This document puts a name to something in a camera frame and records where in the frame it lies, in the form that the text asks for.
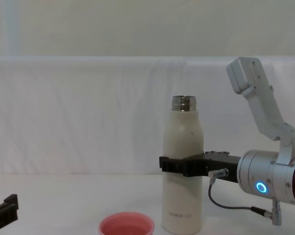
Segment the white tabletop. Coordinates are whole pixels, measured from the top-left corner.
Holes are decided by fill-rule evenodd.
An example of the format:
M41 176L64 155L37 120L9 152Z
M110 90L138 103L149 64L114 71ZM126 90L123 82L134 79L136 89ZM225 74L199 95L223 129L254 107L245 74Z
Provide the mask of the white tabletop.
M250 211L213 205L203 183L203 228L200 235L295 235L295 206L282 204L283 225ZM161 221L160 175L0 175L0 203L19 197L19 220L0 235L96 235L99 222L120 211L137 211L155 222L155 235L168 235ZM239 186L217 180L213 198L225 205L271 208L271 201L245 194Z

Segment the bottle mouth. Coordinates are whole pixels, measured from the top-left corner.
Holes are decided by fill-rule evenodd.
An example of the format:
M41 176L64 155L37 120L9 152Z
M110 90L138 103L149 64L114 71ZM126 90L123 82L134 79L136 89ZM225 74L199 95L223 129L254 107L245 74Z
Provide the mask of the bottle mouth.
M175 95L172 97L173 111L196 111L196 97L191 95Z

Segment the pink plastic cup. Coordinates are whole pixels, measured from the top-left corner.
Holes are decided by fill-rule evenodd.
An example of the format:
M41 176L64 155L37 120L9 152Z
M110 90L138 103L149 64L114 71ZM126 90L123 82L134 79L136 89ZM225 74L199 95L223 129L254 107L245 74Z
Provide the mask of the pink plastic cup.
M99 225L101 235L152 235L154 222L138 212L120 212L106 217Z

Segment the light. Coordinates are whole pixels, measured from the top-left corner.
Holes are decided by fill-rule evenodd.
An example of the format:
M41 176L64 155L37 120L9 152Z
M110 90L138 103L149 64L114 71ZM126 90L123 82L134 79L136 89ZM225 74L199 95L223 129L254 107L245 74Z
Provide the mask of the light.
M266 193L267 192L267 187L263 183L261 183L261 182L259 182L259 183L256 184L256 188L261 193Z

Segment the white fabric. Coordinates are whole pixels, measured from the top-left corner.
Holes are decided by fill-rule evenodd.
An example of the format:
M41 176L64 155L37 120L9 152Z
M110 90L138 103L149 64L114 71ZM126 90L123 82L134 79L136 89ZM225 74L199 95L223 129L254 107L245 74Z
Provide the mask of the white fabric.
M154 235L171 235L161 227L160 175L0 175L0 203L11 193L19 199L19 220L0 235L98 235L106 216L141 212L155 223ZM203 227L198 235L295 235L295 206L281 204L282 226L250 211L225 210L208 198L203 180ZM244 193L237 184L216 181L213 198L225 205L271 210L271 201Z
M195 95L205 150L278 151L226 72L233 57L0 58L0 173L157 173L171 98ZM295 127L295 58L261 58Z
M0 54L295 55L295 0L0 0Z

